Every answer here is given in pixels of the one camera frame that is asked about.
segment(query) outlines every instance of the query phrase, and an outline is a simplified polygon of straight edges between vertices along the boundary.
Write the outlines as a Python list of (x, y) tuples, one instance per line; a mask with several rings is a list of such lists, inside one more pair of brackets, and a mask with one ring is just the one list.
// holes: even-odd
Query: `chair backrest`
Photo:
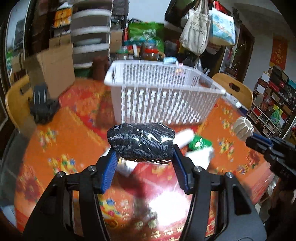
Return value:
[(237, 100), (248, 110), (251, 108), (253, 103), (253, 94), (247, 86), (223, 73), (215, 74), (212, 79), (221, 85), (229, 94), (237, 98)]
[(33, 118), (30, 114), (29, 98), (33, 97), (31, 87), (25, 92), (22, 88), (30, 83), (29, 76), (25, 75), (23, 78), (15, 82), (6, 94), (5, 104), (7, 113), (19, 130), (24, 126), (28, 119)]

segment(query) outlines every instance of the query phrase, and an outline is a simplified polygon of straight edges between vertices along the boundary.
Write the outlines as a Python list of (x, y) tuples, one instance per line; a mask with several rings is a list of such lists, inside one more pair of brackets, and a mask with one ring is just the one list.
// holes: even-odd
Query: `green snack packet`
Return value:
[(157, 49), (164, 53), (163, 23), (130, 23), (128, 25), (128, 36), (131, 41), (154, 43)]
[(195, 135), (188, 147), (190, 150), (201, 150), (205, 147), (210, 147), (210, 146), (212, 146), (211, 141), (205, 138), (202, 138), (201, 136)]

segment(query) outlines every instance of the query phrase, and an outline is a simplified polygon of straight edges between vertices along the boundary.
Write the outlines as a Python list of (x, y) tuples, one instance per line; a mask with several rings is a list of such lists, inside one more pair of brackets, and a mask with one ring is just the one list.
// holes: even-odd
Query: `red banner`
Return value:
[(285, 70), (288, 51), (288, 41), (282, 37), (274, 36), (269, 66), (277, 65)]

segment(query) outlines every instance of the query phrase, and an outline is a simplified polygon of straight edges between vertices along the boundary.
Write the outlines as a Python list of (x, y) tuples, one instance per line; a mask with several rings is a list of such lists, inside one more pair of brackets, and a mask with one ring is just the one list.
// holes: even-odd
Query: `laundry basket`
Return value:
[(114, 61), (104, 82), (117, 123), (202, 122), (226, 93), (196, 69), (153, 61)]

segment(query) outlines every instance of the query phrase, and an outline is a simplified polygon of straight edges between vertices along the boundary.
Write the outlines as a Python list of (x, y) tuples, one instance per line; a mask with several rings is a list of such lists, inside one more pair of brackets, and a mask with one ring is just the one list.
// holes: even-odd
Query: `table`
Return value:
[[(76, 80), (60, 103), (52, 122), (37, 127), (23, 158), (15, 191), (20, 231), (58, 171), (80, 172), (95, 164), (109, 146), (106, 132), (115, 124), (109, 87), (93, 80)], [(239, 116), (220, 99), (203, 124), (190, 128), (213, 143), (215, 157), (208, 171), (221, 175), (233, 172), (257, 203), (273, 174), (263, 156), (234, 135), (232, 124)], [(188, 126), (173, 128), (178, 132)], [(214, 192), (211, 197), (207, 235), (213, 234), (215, 226)], [(99, 201), (113, 240), (174, 241), (183, 229), (191, 195), (180, 189), (172, 165), (139, 163), (129, 177), (116, 172), (111, 188), (99, 195)], [(75, 231), (82, 235), (78, 193), (74, 193), (74, 213)]]

